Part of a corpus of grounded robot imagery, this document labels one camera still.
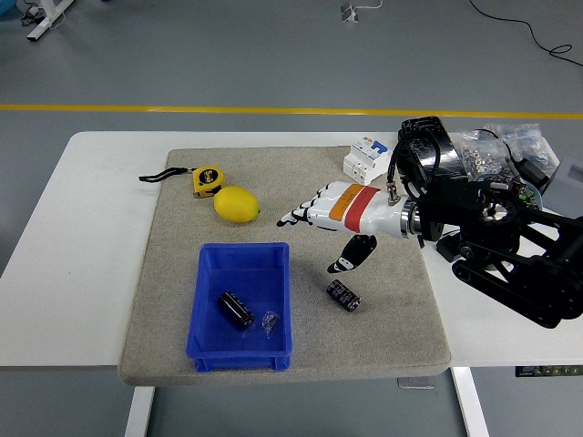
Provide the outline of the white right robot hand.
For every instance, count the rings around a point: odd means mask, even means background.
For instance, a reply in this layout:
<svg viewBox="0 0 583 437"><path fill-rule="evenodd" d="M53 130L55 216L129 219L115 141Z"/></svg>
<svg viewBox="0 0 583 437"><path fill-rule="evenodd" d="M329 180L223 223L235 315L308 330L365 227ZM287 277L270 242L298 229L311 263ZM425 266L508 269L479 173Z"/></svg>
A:
<svg viewBox="0 0 583 437"><path fill-rule="evenodd" d="M405 198L396 202L379 188L335 181L285 214L277 225L306 223L310 226L349 234L351 239L327 271L340 273L359 267L375 250L376 236L384 233L406 239L408 231L402 211Z"/></svg>

